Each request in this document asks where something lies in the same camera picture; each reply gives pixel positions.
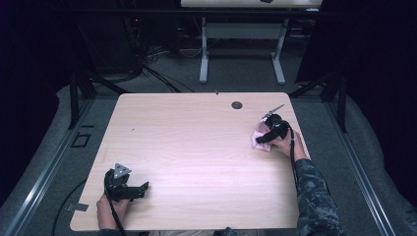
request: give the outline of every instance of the gray carpet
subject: gray carpet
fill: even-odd
[[[208,83],[199,83],[200,55],[186,57],[161,53],[149,66],[156,71],[175,78],[196,92],[227,91],[278,91],[292,92],[298,87],[294,80],[298,71],[306,43],[289,38],[281,55],[281,64],[287,81],[279,86],[274,77],[269,54],[274,50],[273,41],[265,40],[225,40],[216,42],[209,49]],[[197,51],[184,51],[195,54]],[[115,75],[107,76],[109,80],[117,79]],[[184,92],[190,92],[176,82],[174,85]],[[117,84],[132,92],[170,92],[159,80],[142,75],[139,78]],[[84,100],[81,104],[88,107],[86,116],[81,120],[77,132],[90,135],[86,147],[67,147],[62,153],[63,160],[58,164],[58,171],[42,200],[36,206],[34,214],[24,225],[24,235],[51,235],[53,221],[66,196],[89,174],[89,169],[99,148],[99,144],[116,103],[116,94],[102,85],[95,85],[98,97],[94,101]],[[328,105],[317,98],[320,88],[308,92],[306,96],[293,98],[293,106],[301,129],[305,136],[310,155],[328,180],[331,194],[340,207],[341,221],[348,235],[381,235],[378,224],[372,216],[364,198],[352,166],[349,153],[340,138],[337,127],[332,122]],[[8,201],[0,210],[2,219],[0,234],[6,234],[9,226],[18,214],[25,198],[41,176],[44,167],[56,156],[61,141],[69,131],[70,106],[69,89],[58,92],[60,107],[56,117],[30,166]],[[407,213],[410,206],[396,191],[394,184],[384,171],[384,156],[378,139],[354,101],[348,99],[346,109],[347,136],[355,148],[364,169],[375,189],[381,205],[396,235],[417,235],[413,231],[413,216]],[[83,187],[79,188],[67,203],[76,203]],[[55,235],[94,235],[95,233],[73,232],[69,228],[72,213],[60,212]],[[268,235],[294,235],[294,229],[269,230]]]

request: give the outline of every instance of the camouflage sleeve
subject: camouflage sleeve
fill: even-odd
[[[309,159],[295,163],[300,210],[297,235],[345,235],[322,173]]]

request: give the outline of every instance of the wooden table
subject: wooden table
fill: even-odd
[[[270,3],[261,0],[181,0],[184,8],[254,8],[254,9],[309,9],[320,8],[322,0],[274,0]],[[202,65],[200,68],[200,83],[208,81],[209,52],[208,38],[252,38],[252,39],[275,39],[277,40],[274,52],[270,54],[276,80],[279,85],[285,85],[279,56],[284,43],[288,28],[288,20],[282,24],[235,24],[235,23],[209,23],[206,18],[202,19]]]
[[[121,95],[80,199],[89,208],[75,212],[71,228],[98,230],[95,203],[116,162],[132,169],[129,186],[149,181],[146,196],[130,203],[127,230],[295,227],[289,157],[251,142],[262,116],[280,104],[276,113],[300,131],[286,93]]]

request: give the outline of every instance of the hand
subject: hand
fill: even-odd
[[[129,200],[121,200],[120,202],[114,202],[113,207],[119,216],[120,221],[123,221],[125,217],[126,208]],[[114,220],[113,214],[111,213],[110,204],[108,203],[107,197],[103,194],[97,201],[97,219],[99,229],[117,229],[116,221]]]
[[[272,145],[276,145],[282,149],[282,151],[290,156],[291,150],[291,130],[287,131],[285,139],[274,139],[273,141],[269,142]],[[294,161],[299,159],[310,159],[307,156],[306,152],[304,151],[303,142],[301,141],[301,136],[298,132],[294,131]]]

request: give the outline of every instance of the dark background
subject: dark background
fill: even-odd
[[[152,3],[178,7],[178,1]],[[28,0],[0,3],[1,205],[51,124],[58,106],[56,91],[69,84],[74,71],[82,67],[93,71],[128,72],[138,66],[128,38],[120,34],[123,22],[98,29],[92,19],[50,15],[44,4]],[[51,1],[48,4],[64,6],[68,3]],[[413,138],[417,129],[414,112],[417,102],[416,9],[412,1],[324,0],[324,12],[352,10],[367,13],[367,17],[317,21],[297,78],[297,82],[317,80],[349,59],[344,64],[348,95],[358,103],[374,128],[385,155],[387,173],[414,206],[417,206],[417,183],[413,181],[417,164]],[[176,39],[168,36],[173,35],[172,28],[162,30],[159,27],[167,21],[169,19],[152,22],[149,28],[156,31],[156,35],[161,33],[160,43],[175,50],[176,44],[170,43]],[[92,40],[85,41],[83,33],[92,34]],[[91,46],[103,51],[105,57],[94,55]],[[119,64],[109,61],[120,55]],[[107,64],[119,66],[109,68]]]

